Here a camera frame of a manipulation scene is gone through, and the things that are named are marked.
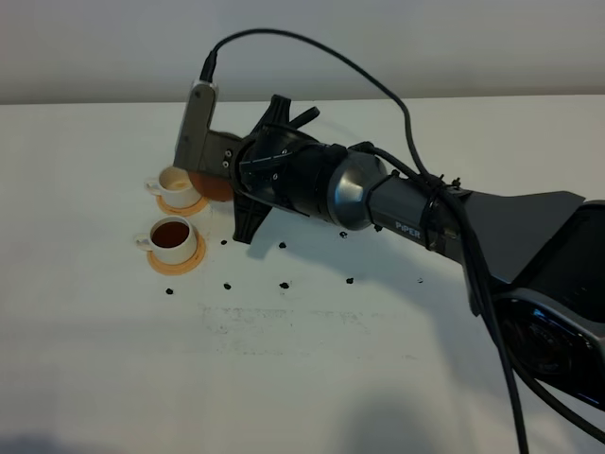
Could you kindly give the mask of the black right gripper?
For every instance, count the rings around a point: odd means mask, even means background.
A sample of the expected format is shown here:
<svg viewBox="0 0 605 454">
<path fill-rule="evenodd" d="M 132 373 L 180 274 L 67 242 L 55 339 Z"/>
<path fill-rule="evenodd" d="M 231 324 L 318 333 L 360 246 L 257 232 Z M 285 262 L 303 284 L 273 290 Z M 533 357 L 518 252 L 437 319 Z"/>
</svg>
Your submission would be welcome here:
<svg viewBox="0 0 605 454">
<path fill-rule="evenodd" d="M 300 131 L 320 115 L 317 107 L 292 119 L 290 104 L 290 99 L 274 95 L 237 152 L 232 178 L 237 242 L 250 244 L 273 208 L 332 220 L 329 182 L 340 165 L 340 146 Z"/>
</svg>

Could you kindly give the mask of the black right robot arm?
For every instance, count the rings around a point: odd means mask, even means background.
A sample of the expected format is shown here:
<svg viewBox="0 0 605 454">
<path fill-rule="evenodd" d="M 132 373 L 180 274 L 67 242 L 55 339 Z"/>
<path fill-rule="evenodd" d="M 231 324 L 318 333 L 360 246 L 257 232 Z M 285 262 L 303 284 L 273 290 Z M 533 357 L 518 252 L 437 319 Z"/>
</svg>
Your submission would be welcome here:
<svg viewBox="0 0 605 454">
<path fill-rule="evenodd" d="M 386 229 L 459 263 L 514 364 L 604 405 L 604 205 L 570 192 L 496 196 L 417 173 L 369 142 L 323 144 L 275 96 L 234 154 L 235 238 L 271 208 L 347 230 Z"/>
</svg>

